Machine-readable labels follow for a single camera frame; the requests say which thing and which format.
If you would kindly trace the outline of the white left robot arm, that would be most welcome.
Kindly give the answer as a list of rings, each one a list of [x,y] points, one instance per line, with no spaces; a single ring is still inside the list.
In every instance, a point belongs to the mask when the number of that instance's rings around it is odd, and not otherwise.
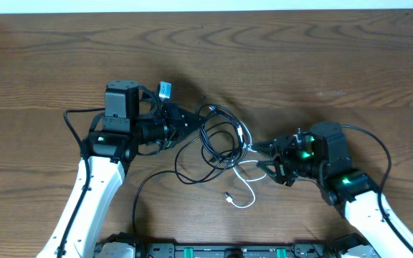
[[[146,247],[134,236],[113,234],[98,241],[108,208],[123,184],[140,145],[154,151],[173,148],[205,123],[205,117],[170,102],[171,84],[155,91],[131,80],[110,81],[105,105],[87,136],[77,142],[81,160],[72,193],[40,257],[145,257]]]

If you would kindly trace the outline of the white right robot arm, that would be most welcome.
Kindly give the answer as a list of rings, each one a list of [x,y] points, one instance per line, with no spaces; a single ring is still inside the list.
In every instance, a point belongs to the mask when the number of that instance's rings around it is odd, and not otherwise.
[[[275,183],[291,187],[308,179],[323,200],[357,232],[325,244],[321,257],[413,257],[413,233],[394,213],[384,184],[353,166],[345,125],[321,122],[309,130],[253,145],[268,156],[257,167]]]

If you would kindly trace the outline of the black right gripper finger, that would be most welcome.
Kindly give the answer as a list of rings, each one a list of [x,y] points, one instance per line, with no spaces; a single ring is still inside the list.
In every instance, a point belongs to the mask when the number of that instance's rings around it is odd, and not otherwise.
[[[278,152],[280,142],[281,140],[279,138],[254,142],[251,149],[264,156],[274,156]]]
[[[264,171],[275,183],[283,182],[282,169],[278,161],[258,161],[256,166]]]

